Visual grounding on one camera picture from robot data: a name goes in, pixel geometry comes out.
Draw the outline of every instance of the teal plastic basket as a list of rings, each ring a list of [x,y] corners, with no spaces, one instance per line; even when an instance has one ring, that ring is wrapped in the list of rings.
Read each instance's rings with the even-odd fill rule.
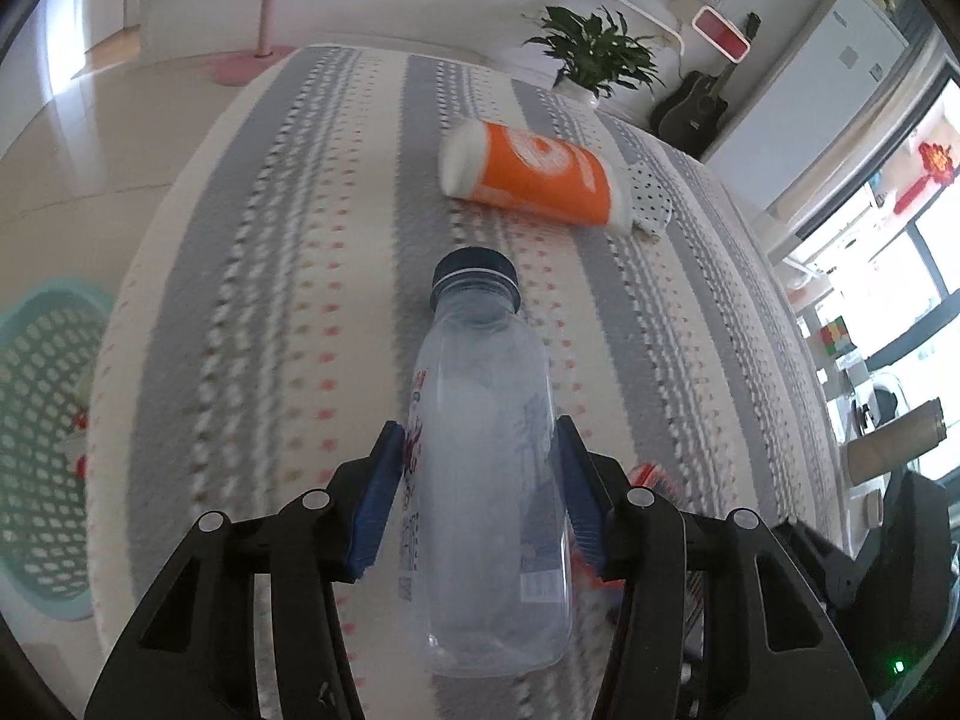
[[[83,480],[59,442],[73,386],[96,361],[112,300],[77,282],[46,285],[0,323],[0,563],[17,591],[61,620],[90,616]]]

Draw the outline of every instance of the white bottle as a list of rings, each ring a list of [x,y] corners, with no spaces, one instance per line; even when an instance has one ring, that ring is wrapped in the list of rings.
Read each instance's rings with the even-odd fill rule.
[[[400,595],[433,672],[544,668],[571,623],[546,350],[517,317],[517,272],[496,251],[443,258],[430,304],[407,425]]]

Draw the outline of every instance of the rubik's cube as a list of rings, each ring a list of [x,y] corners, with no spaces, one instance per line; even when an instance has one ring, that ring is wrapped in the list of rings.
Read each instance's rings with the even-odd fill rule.
[[[830,357],[843,357],[856,349],[853,341],[850,340],[850,332],[847,330],[847,324],[843,321],[843,317],[837,317],[833,322],[824,324],[820,328],[820,340],[827,348],[827,354]]]

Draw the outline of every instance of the striped tablecloth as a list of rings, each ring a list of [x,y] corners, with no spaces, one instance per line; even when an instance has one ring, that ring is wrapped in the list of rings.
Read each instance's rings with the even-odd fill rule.
[[[615,166],[643,163],[673,196],[667,234],[611,238],[445,199],[438,147],[460,116],[580,143]],[[198,515],[275,512],[366,455],[384,420],[404,418],[433,268],[474,244],[517,265],[556,403],[589,448],[626,469],[661,464],[695,511],[795,514],[840,541],[820,385],[771,269],[708,170],[495,71],[311,47],[217,122],[117,298],[89,453],[104,645]],[[368,717],[589,716],[611,637],[598,597],[579,587],[568,655],[551,669],[431,678],[402,635],[396,526],[365,579],[339,589]],[[268,593],[260,587],[260,610]],[[262,615],[257,630],[266,642]],[[267,664],[268,647],[260,657]],[[280,716],[269,680],[262,700]]]

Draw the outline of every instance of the pink round base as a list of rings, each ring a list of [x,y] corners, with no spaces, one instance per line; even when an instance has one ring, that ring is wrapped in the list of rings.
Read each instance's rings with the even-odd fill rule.
[[[293,46],[275,46],[269,56],[263,57],[248,52],[228,53],[211,63],[213,80],[221,86],[246,86],[295,50]]]

